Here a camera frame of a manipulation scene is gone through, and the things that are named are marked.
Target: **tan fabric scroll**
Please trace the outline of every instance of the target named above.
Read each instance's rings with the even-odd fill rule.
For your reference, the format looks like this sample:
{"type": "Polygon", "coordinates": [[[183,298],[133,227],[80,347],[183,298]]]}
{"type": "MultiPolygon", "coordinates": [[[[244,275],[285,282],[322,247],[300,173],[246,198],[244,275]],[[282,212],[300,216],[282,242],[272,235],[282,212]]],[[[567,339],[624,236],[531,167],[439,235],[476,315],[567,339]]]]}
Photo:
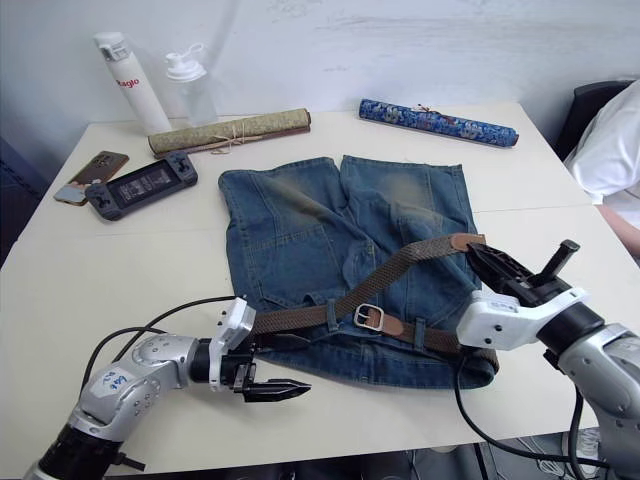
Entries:
{"type": "Polygon", "coordinates": [[[299,108],[175,132],[158,133],[149,136],[149,146],[156,157],[164,156],[174,150],[193,153],[293,133],[304,133],[311,130],[310,125],[311,115],[307,109],[299,108]]]}

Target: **black chair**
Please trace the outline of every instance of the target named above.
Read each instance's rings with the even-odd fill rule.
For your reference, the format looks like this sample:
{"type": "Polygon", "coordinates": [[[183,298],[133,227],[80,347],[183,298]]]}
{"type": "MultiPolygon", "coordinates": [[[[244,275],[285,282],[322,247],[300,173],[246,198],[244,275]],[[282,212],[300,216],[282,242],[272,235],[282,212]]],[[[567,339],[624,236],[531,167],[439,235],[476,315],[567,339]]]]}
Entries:
{"type": "Polygon", "coordinates": [[[571,150],[578,145],[582,133],[598,111],[631,83],[631,81],[598,82],[583,85],[573,91],[571,109],[553,148],[560,160],[564,161],[571,150]]]}

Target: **bottle cap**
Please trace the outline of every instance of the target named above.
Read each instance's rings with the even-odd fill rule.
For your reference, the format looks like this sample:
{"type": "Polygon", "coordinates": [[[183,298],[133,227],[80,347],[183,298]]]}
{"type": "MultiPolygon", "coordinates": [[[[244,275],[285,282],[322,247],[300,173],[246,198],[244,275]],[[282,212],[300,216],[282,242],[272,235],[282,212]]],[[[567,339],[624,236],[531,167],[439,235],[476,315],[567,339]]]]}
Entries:
{"type": "Polygon", "coordinates": [[[167,77],[174,82],[193,82],[207,74],[202,64],[195,59],[195,54],[200,53],[204,45],[196,43],[191,45],[185,53],[169,53],[166,61],[167,77]]]}
{"type": "Polygon", "coordinates": [[[117,62],[131,55],[129,45],[120,32],[102,32],[93,36],[93,41],[108,62],[117,62]]]}

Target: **person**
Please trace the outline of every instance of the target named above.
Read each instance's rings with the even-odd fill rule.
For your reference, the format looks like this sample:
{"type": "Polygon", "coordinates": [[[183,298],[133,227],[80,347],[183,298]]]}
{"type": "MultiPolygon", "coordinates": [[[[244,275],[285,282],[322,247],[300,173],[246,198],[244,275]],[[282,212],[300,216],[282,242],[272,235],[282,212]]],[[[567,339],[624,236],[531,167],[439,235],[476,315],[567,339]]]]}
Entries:
{"type": "Polygon", "coordinates": [[[640,80],[600,109],[565,166],[640,265],[640,80]]]}

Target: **leather belt strap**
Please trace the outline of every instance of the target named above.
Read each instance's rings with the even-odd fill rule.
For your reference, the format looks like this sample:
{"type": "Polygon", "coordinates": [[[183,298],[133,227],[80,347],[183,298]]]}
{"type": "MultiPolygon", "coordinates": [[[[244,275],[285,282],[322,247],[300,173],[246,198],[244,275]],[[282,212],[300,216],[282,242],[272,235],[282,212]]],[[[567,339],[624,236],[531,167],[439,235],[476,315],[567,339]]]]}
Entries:
{"type": "MultiPolygon", "coordinates": [[[[415,263],[433,258],[445,257],[454,253],[466,252],[469,243],[485,243],[484,235],[469,233],[455,233],[443,237],[405,245],[389,260],[373,271],[362,283],[349,291],[344,297],[335,302],[335,316],[341,318],[352,313],[358,306],[365,303],[375,294],[384,290],[414,265],[415,263]]],[[[371,316],[365,322],[368,326],[379,325],[380,316],[371,316]]],[[[277,310],[256,315],[252,335],[263,333],[297,330],[299,328],[315,327],[327,322],[327,306],[298,308],[292,310],[277,310]]],[[[415,327],[404,323],[388,314],[384,315],[380,333],[397,338],[403,342],[414,343],[415,327]]],[[[425,329],[425,347],[435,352],[457,355],[460,344],[455,334],[436,329],[425,329]]],[[[486,358],[498,369],[498,361],[493,350],[486,352],[486,358]]]]}

